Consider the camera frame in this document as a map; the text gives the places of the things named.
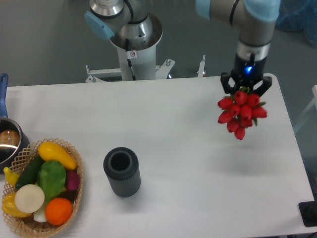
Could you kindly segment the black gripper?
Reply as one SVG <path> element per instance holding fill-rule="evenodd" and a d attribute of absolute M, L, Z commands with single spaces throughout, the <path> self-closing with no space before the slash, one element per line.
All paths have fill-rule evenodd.
<path fill-rule="evenodd" d="M 242 59 L 236 54 L 231 73 L 223 72 L 220 81 L 226 94 L 235 94 L 237 87 L 253 87 L 262 80 L 262 85 L 256 89 L 256 94 L 262 96 L 271 86 L 272 77 L 263 76 L 266 58 L 259 61 Z"/>

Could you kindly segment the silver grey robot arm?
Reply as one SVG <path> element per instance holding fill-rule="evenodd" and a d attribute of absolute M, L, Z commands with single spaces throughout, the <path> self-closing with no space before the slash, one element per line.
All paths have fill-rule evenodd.
<path fill-rule="evenodd" d="M 162 37 L 160 20 L 142 0 L 92 0 L 84 19 L 90 29 L 117 48 L 124 81 L 164 79 L 171 64 L 156 66 L 156 46 Z M 222 73 L 226 94 L 247 87 L 261 96 L 272 85 L 263 69 L 279 15 L 278 0 L 198 0 L 196 11 L 240 30 L 234 67 Z"/>

